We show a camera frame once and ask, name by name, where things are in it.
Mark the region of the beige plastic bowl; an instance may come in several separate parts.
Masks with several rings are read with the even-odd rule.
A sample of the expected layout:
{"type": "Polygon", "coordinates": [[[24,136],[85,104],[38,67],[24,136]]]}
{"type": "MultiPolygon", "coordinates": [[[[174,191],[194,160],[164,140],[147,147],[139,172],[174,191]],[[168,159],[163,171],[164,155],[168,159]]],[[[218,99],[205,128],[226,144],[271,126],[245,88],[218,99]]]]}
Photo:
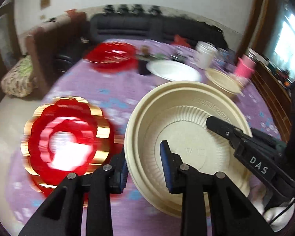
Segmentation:
{"type": "Polygon", "coordinates": [[[210,175],[222,171],[244,195],[249,194],[250,171],[234,157],[227,139],[207,129],[210,116],[251,134],[237,105],[203,83],[162,84],[148,92],[132,112],[124,139],[129,173],[142,196],[165,214],[180,217],[182,196],[167,189],[160,156],[163,140],[185,164],[210,175]]]}
{"type": "Polygon", "coordinates": [[[219,90],[231,99],[241,93],[241,89],[235,80],[219,70],[206,69],[205,76],[207,85],[219,90]]]}

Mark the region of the small red gold-rimmed plate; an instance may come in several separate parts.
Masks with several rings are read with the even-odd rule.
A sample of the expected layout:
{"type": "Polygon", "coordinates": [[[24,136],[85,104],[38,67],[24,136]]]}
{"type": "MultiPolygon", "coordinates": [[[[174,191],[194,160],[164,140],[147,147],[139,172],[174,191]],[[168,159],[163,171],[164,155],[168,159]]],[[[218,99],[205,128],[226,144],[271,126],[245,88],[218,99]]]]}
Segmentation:
{"type": "Polygon", "coordinates": [[[84,176],[108,164],[123,144],[100,107],[77,96],[56,97],[25,124],[23,166],[32,188],[48,197],[69,173],[84,176]]]}

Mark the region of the large white foam bowl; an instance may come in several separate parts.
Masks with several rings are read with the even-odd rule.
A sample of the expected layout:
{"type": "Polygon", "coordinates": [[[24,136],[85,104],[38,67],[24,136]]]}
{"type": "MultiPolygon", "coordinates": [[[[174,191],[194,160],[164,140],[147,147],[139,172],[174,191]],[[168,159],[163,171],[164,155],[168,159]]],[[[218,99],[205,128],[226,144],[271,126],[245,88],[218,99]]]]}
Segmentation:
{"type": "Polygon", "coordinates": [[[269,224],[274,232],[281,231],[287,226],[295,212],[295,198],[266,210],[266,204],[274,197],[264,184],[250,186],[248,198],[263,219],[269,224]]]}

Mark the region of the wooden side cabinet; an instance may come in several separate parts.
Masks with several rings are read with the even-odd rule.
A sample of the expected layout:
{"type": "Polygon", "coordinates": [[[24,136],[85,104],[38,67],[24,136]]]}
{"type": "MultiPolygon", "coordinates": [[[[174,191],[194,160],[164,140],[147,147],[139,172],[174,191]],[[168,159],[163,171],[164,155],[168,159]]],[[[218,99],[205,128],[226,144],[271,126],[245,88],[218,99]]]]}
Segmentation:
{"type": "Polygon", "coordinates": [[[291,98],[262,63],[258,62],[254,71],[251,80],[269,108],[281,139],[288,142],[291,133],[291,98]]]}

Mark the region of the pink sleeved bottle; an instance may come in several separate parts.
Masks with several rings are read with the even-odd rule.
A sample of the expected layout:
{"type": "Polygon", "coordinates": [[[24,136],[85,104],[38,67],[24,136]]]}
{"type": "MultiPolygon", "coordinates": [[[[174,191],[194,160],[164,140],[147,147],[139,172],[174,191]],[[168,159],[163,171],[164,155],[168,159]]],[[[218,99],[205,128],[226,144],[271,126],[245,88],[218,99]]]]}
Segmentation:
{"type": "Polygon", "coordinates": [[[257,62],[256,53],[251,48],[248,48],[245,54],[243,54],[241,58],[238,58],[234,76],[239,85],[244,87],[248,84],[249,79],[255,72],[257,62]]]}

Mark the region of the white plastic jar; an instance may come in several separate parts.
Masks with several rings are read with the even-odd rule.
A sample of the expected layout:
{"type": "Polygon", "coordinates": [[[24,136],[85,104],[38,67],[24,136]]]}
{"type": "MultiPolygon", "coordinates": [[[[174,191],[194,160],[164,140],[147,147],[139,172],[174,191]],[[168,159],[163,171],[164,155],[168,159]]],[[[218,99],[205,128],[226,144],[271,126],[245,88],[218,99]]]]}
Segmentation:
{"type": "Polygon", "coordinates": [[[207,69],[217,54],[217,48],[212,43],[198,41],[195,47],[195,63],[200,69],[207,69]]]}

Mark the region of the red object on table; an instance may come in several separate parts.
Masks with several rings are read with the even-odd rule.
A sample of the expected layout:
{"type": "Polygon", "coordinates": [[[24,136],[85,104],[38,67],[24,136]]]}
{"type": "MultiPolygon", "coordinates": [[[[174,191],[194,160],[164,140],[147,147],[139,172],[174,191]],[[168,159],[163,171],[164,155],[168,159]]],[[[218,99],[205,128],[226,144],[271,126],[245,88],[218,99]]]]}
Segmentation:
{"type": "Polygon", "coordinates": [[[174,36],[174,41],[172,42],[172,45],[180,45],[189,48],[191,47],[191,45],[186,41],[186,39],[181,37],[180,35],[174,36]]]}

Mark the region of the black cylinder with brown cap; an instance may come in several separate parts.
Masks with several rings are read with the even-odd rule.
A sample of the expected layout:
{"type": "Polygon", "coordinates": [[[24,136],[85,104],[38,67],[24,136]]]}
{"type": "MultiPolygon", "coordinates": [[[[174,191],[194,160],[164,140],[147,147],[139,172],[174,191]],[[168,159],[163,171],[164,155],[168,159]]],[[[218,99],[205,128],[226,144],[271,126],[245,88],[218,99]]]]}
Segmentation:
{"type": "Polygon", "coordinates": [[[150,71],[147,69],[147,63],[151,60],[150,49],[146,45],[142,45],[141,54],[137,56],[138,59],[138,73],[143,76],[150,75],[150,71]]]}

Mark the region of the black leather sofa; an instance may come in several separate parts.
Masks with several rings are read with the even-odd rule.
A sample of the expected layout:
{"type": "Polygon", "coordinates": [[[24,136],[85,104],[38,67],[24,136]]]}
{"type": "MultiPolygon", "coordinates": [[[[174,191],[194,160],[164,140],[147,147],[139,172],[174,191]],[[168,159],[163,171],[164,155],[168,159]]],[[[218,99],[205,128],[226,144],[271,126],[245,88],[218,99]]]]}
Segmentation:
{"type": "Polygon", "coordinates": [[[228,49],[223,31],[193,19],[145,14],[95,14],[89,20],[88,39],[98,44],[108,39],[154,40],[173,43],[178,35],[194,48],[198,41],[213,44],[216,48],[228,49]]]}

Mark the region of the patterned cushioned bench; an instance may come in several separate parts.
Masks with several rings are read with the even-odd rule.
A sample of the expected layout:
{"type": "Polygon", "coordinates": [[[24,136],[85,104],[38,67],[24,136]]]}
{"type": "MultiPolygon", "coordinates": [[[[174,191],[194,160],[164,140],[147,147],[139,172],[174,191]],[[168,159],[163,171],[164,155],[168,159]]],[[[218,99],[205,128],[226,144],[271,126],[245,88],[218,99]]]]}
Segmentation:
{"type": "Polygon", "coordinates": [[[30,55],[22,57],[2,78],[0,87],[6,95],[24,98],[37,88],[30,55]]]}

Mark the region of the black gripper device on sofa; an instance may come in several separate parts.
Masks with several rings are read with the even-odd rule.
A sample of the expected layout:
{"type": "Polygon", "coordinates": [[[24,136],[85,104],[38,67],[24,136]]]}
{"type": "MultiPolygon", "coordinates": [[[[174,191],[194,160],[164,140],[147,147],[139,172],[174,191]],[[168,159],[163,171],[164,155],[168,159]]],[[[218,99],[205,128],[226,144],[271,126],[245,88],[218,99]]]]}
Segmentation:
{"type": "Polygon", "coordinates": [[[104,6],[103,13],[104,14],[114,14],[115,13],[114,6],[111,4],[104,6]]]}

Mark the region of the small gold wall plaque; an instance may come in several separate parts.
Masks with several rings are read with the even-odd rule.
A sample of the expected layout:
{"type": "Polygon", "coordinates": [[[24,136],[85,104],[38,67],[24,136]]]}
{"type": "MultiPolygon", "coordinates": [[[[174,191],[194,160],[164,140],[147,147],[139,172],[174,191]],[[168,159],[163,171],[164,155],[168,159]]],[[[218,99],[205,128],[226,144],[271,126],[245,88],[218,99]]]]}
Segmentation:
{"type": "Polygon", "coordinates": [[[40,0],[40,9],[46,9],[50,6],[50,0],[40,0]]]}

